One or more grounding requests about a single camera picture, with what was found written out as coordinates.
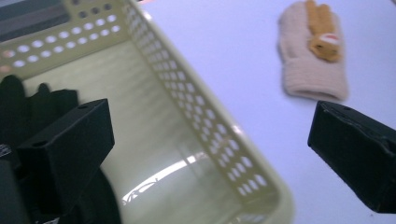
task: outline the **plush bunny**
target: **plush bunny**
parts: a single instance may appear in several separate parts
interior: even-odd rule
[[[320,59],[336,62],[341,58],[340,38],[334,33],[332,13],[328,5],[317,7],[314,0],[305,2],[308,27],[312,38],[309,49]]]

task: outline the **table surface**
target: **table surface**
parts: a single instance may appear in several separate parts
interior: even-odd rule
[[[316,101],[287,95],[277,50],[283,1],[154,0],[142,5],[289,186],[293,223],[395,223],[372,212],[310,148]],[[349,97],[396,129],[396,5],[318,0],[341,20]]]

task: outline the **plastic basket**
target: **plastic basket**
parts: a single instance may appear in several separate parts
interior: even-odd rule
[[[290,223],[285,185],[135,2],[64,3],[69,23],[0,44],[0,76],[108,99],[123,223]]]

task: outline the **beige fuzzy mitten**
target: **beige fuzzy mitten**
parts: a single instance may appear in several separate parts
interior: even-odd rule
[[[340,55],[336,60],[319,58],[311,51],[313,34],[305,2],[294,3],[281,16],[279,47],[284,66],[284,86],[289,94],[325,101],[347,98],[344,42],[339,20],[331,15],[333,34],[337,37],[334,43]]]

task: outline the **white surface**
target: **white surface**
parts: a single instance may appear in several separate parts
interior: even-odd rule
[[[294,1],[155,0],[143,5],[289,186],[295,224],[395,223],[306,144],[316,102],[283,90],[278,19]],[[396,129],[396,6],[317,0],[341,20],[350,95],[343,105]]]

